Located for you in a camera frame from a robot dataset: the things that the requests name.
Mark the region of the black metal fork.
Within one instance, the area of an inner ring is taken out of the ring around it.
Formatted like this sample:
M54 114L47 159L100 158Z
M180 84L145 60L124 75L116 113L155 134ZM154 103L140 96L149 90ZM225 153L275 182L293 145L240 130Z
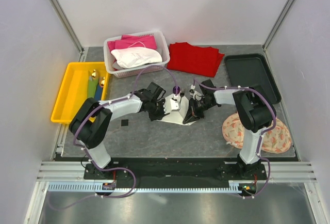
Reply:
M180 96L179 103L182 102L183 97L185 96L185 92L186 92L185 88L183 88L183 89L180 90L180 93L179 93L179 96Z

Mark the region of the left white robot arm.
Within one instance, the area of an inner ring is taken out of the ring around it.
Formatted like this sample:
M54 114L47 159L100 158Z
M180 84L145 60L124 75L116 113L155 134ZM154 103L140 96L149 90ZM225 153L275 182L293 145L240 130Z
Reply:
M134 90L121 98L106 101L88 98L84 101L69 130L74 135L74 145L85 151L101 179L108 179L113 174L111 156L103 142L110 122L140 112L147 112L151 121L161 120L166 116L165 93L162 87L152 82L147 88Z

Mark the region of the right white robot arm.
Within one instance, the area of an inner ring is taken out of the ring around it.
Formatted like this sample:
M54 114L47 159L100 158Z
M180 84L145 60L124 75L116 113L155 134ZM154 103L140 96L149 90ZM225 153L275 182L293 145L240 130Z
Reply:
M276 111L263 96L259 85L254 87L220 87L211 80L202 83L194 81L190 87L189 106L183 119L188 124L204 118L204 111L221 105L236 107L239 120L244 127L243 148L237 155L237 162L229 165L225 173L239 179L249 179L262 173L265 161L260 156L263 135L276 127Z

